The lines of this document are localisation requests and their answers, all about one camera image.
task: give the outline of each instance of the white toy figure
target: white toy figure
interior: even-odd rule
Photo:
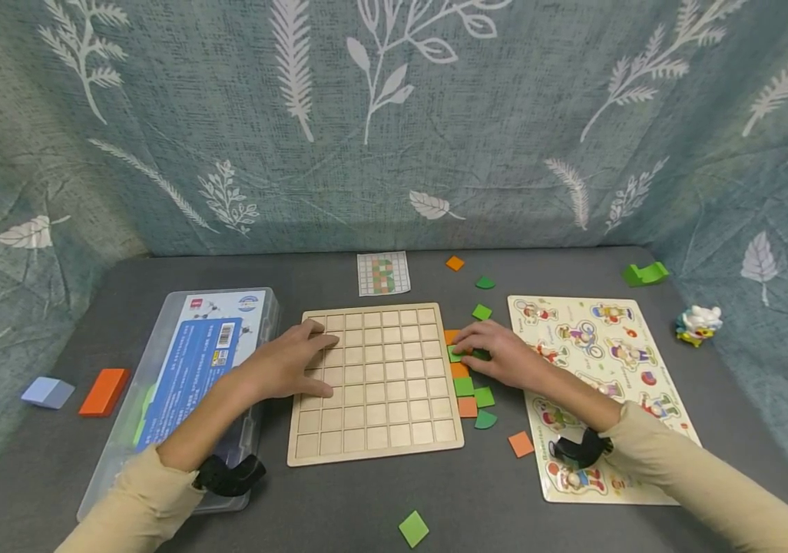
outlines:
[[[676,337],[696,348],[723,326],[719,307],[707,309],[693,305],[676,318]]]

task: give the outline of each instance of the gray table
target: gray table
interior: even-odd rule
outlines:
[[[674,286],[629,289],[639,248],[464,251],[409,255],[412,291],[358,297],[353,254],[131,260],[109,272],[56,363],[77,386],[60,412],[34,409],[0,458],[0,551],[47,552],[74,527],[74,513],[114,423],[76,412],[104,367],[136,367],[167,293],[271,286],[283,325],[304,310],[384,303],[440,303],[445,326],[472,321],[482,301],[509,325],[510,293],[629,297],[640,304],[698,435],[711,452],[788,502],[788,462],[709,345],[675,340],[684,308]],[[477,290],[481,275],[493,290]],[[465,421],[465,448],[400,458],[290,469],[290,400],[268,403],[260,458],[268,473],[247,510],[191,518],[162,551],[408,551],[396,526],[414,508],[430,528],[422,551],[716,551],[716,536],[678,507],[553,505],[541,498],[535,459],[515,459],[506,436],[528,429],[522,392],[492,383],[498,424]]]

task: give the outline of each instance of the plastic storage box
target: plastic storage box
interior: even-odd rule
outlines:
[[[276,337],[279,320],[276,297],[266,287],[169,293],[99,456],[78,520],[108,492],[128,459],[162,442],[216,379]],[[260,407],[244,413],[219,441],[215,454],[228,466],[255,453]],[[195,514],[240,511],[248,501],[249,495],[207,494]]]

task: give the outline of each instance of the hand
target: hand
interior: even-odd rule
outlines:
[[[519,389],[528,389],[543,394],[545,374],[554,367],[547,360],[523,343],[517,334],[493,320],[485,320],[462,328],[453,343],[454,353],[470,349],[486,349],[492,361],[463,356],[462,362],[474,369],[499,380],[503,384]]]
[[[333,389],[329,384],[305,375],[305,367],[312,357],[338,343],[335,336],[317,334],[323,331],[323,325],[315,320],[291,326],[282,336],[256,349],[252,356],[227,374],[229,382],[235,386],[243,383],[250,389],[249,394],[258,395],[257,401],[294,394],[330,397]]]

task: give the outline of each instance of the fabric backdrop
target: fabric backdrop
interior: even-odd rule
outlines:
[[[0,0],[0,449],[121,258],[600,244],[788,455],[788,2]]]

